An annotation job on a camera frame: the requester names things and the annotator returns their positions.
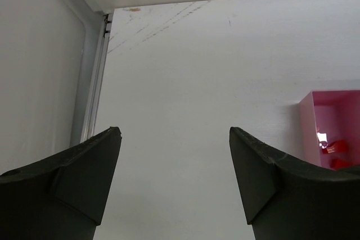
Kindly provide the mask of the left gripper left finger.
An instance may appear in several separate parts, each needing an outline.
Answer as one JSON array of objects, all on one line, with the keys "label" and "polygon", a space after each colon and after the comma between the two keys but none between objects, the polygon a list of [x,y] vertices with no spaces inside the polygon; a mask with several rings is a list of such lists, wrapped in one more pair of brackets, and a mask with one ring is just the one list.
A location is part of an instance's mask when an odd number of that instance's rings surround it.
[{"label": "left gripper left finger", "polygon": [[93,239],[104,216],[118,127],[1,175],[1,239]]}]

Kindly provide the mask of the red lego brick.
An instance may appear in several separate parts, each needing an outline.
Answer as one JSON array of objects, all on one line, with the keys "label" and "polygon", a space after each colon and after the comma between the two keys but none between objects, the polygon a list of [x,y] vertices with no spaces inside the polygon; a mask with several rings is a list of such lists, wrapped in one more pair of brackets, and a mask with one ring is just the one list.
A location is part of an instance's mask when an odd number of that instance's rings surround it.
[{"label": "red lego brick", "polygon": [[330,168],[334,170],[346,169],[353,166],[354,165],[351,162],[342,159],[333,159],[330,162]]}]

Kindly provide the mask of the left aluminium rail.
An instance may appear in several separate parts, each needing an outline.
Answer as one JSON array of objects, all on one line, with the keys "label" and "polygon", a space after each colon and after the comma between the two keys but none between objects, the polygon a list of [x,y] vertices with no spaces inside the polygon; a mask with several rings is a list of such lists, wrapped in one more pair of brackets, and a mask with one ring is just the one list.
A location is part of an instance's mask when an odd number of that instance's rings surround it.
[{"label": "left aluminium rail", "polygon": [[114,8],[104,0],[71,0],[85,26],[70,145],[93,136]]}]

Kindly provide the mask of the pink container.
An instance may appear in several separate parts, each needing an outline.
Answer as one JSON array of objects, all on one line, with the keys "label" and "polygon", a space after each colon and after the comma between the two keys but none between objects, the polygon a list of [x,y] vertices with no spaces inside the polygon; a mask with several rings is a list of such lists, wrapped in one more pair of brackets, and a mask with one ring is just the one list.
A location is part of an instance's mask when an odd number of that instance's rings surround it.
[{"label": "pink container", "polygon": [[[305,161],[331,170],[333,159],[359,165],[359,90],[313,90],[299,109]],[[348,152],[322,153],[338,140],[347,142]]]}]

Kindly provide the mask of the red lego with orange top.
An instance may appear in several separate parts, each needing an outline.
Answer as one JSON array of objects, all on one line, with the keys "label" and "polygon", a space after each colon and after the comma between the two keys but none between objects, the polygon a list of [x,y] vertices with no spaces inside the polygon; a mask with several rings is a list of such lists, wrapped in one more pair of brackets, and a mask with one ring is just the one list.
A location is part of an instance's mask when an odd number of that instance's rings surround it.
[{"label": "red lego with orange top", "polygon": [[328,144],[322,149],[324,154],[348,152],[348,145],[345,140],[338,140]]}]

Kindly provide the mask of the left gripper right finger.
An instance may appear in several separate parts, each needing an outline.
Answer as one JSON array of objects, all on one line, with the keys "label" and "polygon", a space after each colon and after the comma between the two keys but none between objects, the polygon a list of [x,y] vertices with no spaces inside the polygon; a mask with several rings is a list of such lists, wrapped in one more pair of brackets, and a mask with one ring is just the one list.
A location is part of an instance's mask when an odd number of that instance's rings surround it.
[{"label": "left gripper right finger", "polygon": [[229,146],[246,221],[256,239],[358,239],[359,167],[330,170],[238,127]]}]

